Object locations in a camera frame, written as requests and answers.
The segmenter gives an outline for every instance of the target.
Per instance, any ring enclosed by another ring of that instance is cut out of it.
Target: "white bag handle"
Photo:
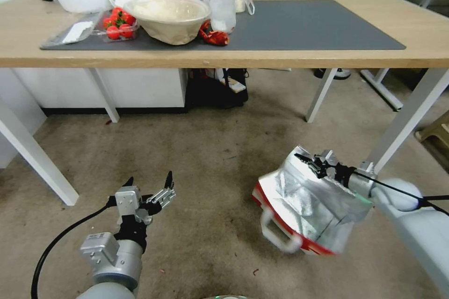
[[[273,231],[268,228],[268,224],[273,219],[274,214],[270,207],[266,206],[261,215],[262,234],[272,242],[279,250],[286,253],[294,253],[303,245],[303,239],[298,235],[292,235],[288,243],[284,243]]]
[[[252,0],[246,3],[246,7],[248,8],[248,13],[250,15],[254,15],[254,12],[256,11],[256,6],[254,6],[254,2]]]

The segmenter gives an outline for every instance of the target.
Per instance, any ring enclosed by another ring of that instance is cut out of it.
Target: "black cable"
[[[58,236],[56,236],[56,238],[53,241],[51,241],[51,243],[48,245],[48,247],[43,252],[41,258],[39,259],[39,262],[37,262],[36,269],[34,270],[33,281],[31,282],[31,299],[38,299],[38,297],[37,297],[37,284],[39,282],[39,275],[41,273],[41,269],[42,269],[43,263],[45,262],[49,252],[56,245],[56,243],[59,242],[59,240],[61,238],[63,238],[69,231],[71,231],[72,229],[76,228],[78,225],[86,222],[87,220],[95,217],[96,215],[102,213],[106,209],[114,206],[115,205],[114,203],[115,203],[115,199],[114,199],[113,196],[111,196],[109,198],[108,202],[105,204],[105,206],[103,208],[101,208],[101,209],[97,210],[96,212],[86,216],[85,218],[79,220],[78,222],[73,223],[71,226],[69,226],[64,231],[62,231]]]
[[[441,213],[443,213],[443,214],[449,216],[449,212],[447,212],[447,211],[444,210],[443,208],[440,208],[440,207],[438,207],[437,205],[435,205],[435,204],[433,204],[433,203],[431,203],[431,202],[428,201],[428,200],[430,200],[430,199],[431,199],[431,200],[448,200],[448,199],[449,199],[449,195],[435,195],[435,196],[423,196],[423,197],[419,197],[419,196],[410,194],[409,192],[406,192],[406,191],[400,190],[400,189],[398,189],[398,188],[395,188],[395,187],[393,187],[393,186],[391,186],[391,185],[387,185],[387,184],[385,184],[385,183],[383,183],[383,182],[381,182],[381,181],[379,181],[379,180],[376,180],[375,178],[372,178],[372,177],[369,177],[369,176],[367,176],[367,175],[361,174],[361,173],[359,173],[359,172],[357,172],[357,171],[354,171],[353,173],[354,173],[355,175],[361,176],[361,177],[366,178],[366,179],[368,179],[368,180],[374,181],[374,182],[376,182],[376,183],[379,184],[379,185],[382,185],[382,186],[384,186],[384,187],[390,188],[390,189],[392,189],[392,190],[394,190],[394,191],[403,193],[403,194],[405,194],[405,195],[407,195],[407,196],[410,196],[410,197],[412,197],[412,198],[414,198],[414,199],[417,199],[417,200],[418,200],[418,209],[419,209],[419,208],[422,208],[422,207],[424,207],[424,206],[430,206],[430,207],[432,207],[433,209],[435,209],[435,210],[437,210],[437,211],[439,211],[439,212],[441,212]]]

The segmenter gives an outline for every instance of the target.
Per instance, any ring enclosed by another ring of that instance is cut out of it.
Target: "white wall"
[[[35,133],[46,119],[34,98],[10,69],[0,68],[0,99],[9,106],[31,134]],[[0,134],[0,169],[6,168],[16,154],[15,148]]]

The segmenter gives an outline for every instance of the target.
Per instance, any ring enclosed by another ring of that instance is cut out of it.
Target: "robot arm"
[[[447,213],[432,208],[419,189],[409,182],[397,178],[377,181],[372,163],[363,162],[359,168],[347,167],[337,161],[331,150],[314,157],[301,154],[296,157],[307,163],[318,178],[331,178],[369,199],[394,223],[404,245],[449,298]]]
[[[172,172],[165,186],[155,195],[141,196],[132,179],[115,193],[115,205],[121,218],[120,230],[87,236],[81,246],[82,255],[92,267],[95,285],[79,299],[133,298],[142,271],[142,254],[146,249],[146,228],[152,216],[159,213],[175,197]]]

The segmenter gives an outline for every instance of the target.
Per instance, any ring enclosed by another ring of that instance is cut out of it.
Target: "white paper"
[[[62,43],[73,43],[77,42],[83,33],[87,28],[91,28],[93,26],[92,21],[82,21],[77,22],[72,26],[72,28],[69,30],[67,35],[65,36],[64,40],[62,40]]]

